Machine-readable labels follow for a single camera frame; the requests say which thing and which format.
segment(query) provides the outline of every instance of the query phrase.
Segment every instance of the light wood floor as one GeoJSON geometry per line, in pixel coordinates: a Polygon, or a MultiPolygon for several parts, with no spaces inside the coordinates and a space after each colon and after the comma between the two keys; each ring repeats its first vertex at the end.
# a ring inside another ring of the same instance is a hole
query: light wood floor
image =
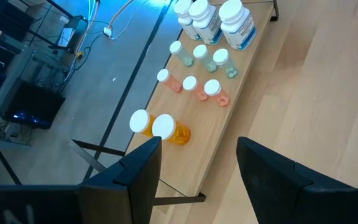
{"type": "Polygon", "coordinates": [[[151,223],[257,223],[238,136],[358,187],[358,1],[278,5],[201,190],[207,201],[155,207],[151,223]]]}

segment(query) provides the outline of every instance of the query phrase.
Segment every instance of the bottle label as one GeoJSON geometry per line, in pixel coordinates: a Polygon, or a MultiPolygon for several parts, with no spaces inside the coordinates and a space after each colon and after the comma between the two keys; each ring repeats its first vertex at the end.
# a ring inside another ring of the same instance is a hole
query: bottle label
{"type": "Polygon", "coordinates": [[[235,32],[224,32],[229,45],[237,50],[244,50],[256,36],[256,27],[251,15],[244,21],[235,32]]]}
{"type": "Polygon", "coordinates": [[[200,35],[198,35],[196,29],[193,27],[193,22],[189,23],[188,25],[181,24],[183,30],[186,34],[193,40],[201,40],[200,35]]]}
{"type": "Polygon", "coordinates": [[[206,44],[216,45],[221,40],[223,35],[221,30],[221,23],[221,18],[218,16],[218,10],[215,10],[214,16],[212,17],[208,26],[201,29],[195,29],[206,44]]]}

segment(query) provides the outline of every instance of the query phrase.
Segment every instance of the pill bottle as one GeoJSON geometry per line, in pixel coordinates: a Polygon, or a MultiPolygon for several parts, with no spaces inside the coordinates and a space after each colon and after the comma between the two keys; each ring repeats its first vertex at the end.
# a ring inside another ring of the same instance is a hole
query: pill bottle
{"type": "Polygon", "coordinates": [[[194,93],[197,99],[200,101],[206,101],[208,99],[208,95],[204,92],[204,85],[198,83],[196,77],[194,76],[185,78],[183,81],[183,88],[186,91],[194,93]]]}
{"type": "Polygon", "coordinates": [[[245,50],[256,36],[256,27],[249,9],[240,0],[228,0],[219,9],[221,29],[229,45],[245,50]]]}
{"type": "Polygon", "coordinates": [[[222,38],[221,19],[215,6],[207,0],[197,0],[189,8],[193,27],[206,44],[216,45],[222,38]]]}
{"type": "Polygon", "coordinates": [[[168,69],[161,69],[157,74],[157,80],[164,83],[175,93],[180,93],[183,89],[181,83],[168,71],[168,69]]]}
{"type": "Polygon", "coordinates": [[[129,127],[135,133],[141,133],[146,136],[153,137],[152,126],[155,116],[146,110],[137,110],[132,114],[129,120],[129,127]]]}
{"type": "Polygon", "coordinates": [[[169,46],[169,51],[171,51],[171,54],[178,57],[185,66],[190,67],[193,65],[194,59],[190,54],[187,52],[187,50],[183,47],[181,42],[179,40],[174,41],[174,43],[169,46]]]}
{"type": "Polygon", "coordinates": [[[238,71],[234,62],[230,59],[229,51],[226,49],[219,49],[214,53],[214,62],[223,68],[228,78],[235,78],[238,75],[238,71]]]}
{"type": "Polygon", "coordinates": [[[195,58],[202,61],[206,70],[210,73],[215,72],[218,69],[218,66],[212,59],[212,56],[208,53],[208,49],[204,44],[200,44],[196,48],[194,48],[193,55],[195,58]]]}
{"type": "Polygon", "coordinates": [[[204,91],[208,96],[216,99],[219,106],[227,106],[230,103],[230,97],[223,91],[221,84],[217,80],[210,80],[205,83],[204,91]]]}
{"type": "Polygon", "coordinates": [[[189,15],[189,8],[193,3],[192,0],[179,0],[173,10],[178,16],[178,22],[185,33],[193,40],[201,40],[200,35],[193,27],[193,19],[189,15]]]}
{"type": "Polygon", "coordinates": [[[169,114],[161,114],[155,119],[152,132],[154,136],[180,146],[188,143],[191,136],[190,130],[169,114]]]}

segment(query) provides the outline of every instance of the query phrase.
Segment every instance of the electronic device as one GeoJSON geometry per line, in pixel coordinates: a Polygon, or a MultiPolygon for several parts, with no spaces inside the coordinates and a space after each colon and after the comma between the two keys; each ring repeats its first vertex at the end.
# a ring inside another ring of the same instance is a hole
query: electronic device
{"type": "Polygon", "coordinates": [[[64,97],[52,90],[17,79],[0,107],[0,117],[17,124],[48,129],[64,101],[64,97]]]}
{"type": "Polygon", "coordinates": [[[238,139],[237,160],[260,224],[358,223],[357,188],[246,137],[238,139]]]}
{"type": "Polygon", "coordinates": [[[161,154],[154,137],[80,185],[0,185],[0,223],[149,224],[161,154]]]}

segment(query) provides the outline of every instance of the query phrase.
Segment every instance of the gray floor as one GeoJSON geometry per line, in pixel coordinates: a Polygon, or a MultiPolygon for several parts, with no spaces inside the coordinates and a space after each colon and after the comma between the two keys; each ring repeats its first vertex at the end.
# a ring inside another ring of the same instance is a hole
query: gray floor
{"type": "MultiPolygon", "coordinates": [[[[85,0],[75,1],[75,5],[70,0],[57,2],[73,15],[88,14],[88,2],[85,0]]],[[[125,2],[126,0],[102,1],[96,20],[108,22],[125,2]]],[[[116,19],[113,25],[114,36],[125,28],[128,19],[143,2],[144,0],[135,0],[116,19]]],[[[23,184],[78,184],[83,180],[88,164],[68,147],[68,142],[71,139],[97,145],[101,142],[129,77],[165,4],[169,2],[148,0],[120,38],[113,41],[103,37],[94,43],[88,61],[75,73],[63,93],[67,99],[55,118],[52,128],[47,131],[34,131],[31,149],[15,151],[1,149],[23,184]]],[[[33,7],[29,10],[29,14],[35,18],[43,16],[47,12],[45,8],[48,7],[49,4],[33,7]]],[[[62,28],[58,20],[60,15],[54,12],[48,13],[39,29],[39,34],[44,37],[56,36],[60,33],[62,28]]],[[[38,23],[40,22],[34,24],[33,30],[38,29],[38,23]]],[[[106,24],[97,22],[91,32],[102,31],[105,26],[106,24]]],[[[171,6],[147,49],[132,88],[109,133],[106,147],[126,150],[132,137],[128,127],[129,117],[133,111],[145,108],[156,85],[155,74],[164,67],[169,57],[168,47],[177,39],[179,33],[180,26],[171,6]]],[[[101,32],[87,36],[83,46],[89,46],[99,34],[101,32]]],[[[33,47],[53,56],[45,48],[46,46],[38,41],[33,44],[33,47]]],[[[64,56],[64,59],[69,62],[70,56],[64,56]]],[[[99,161],[105,166],[110,166],[117,159],[116,156],[102,154],[99,161]]],[[[1,162],[0,184],[13,184],[1,162]]]]}

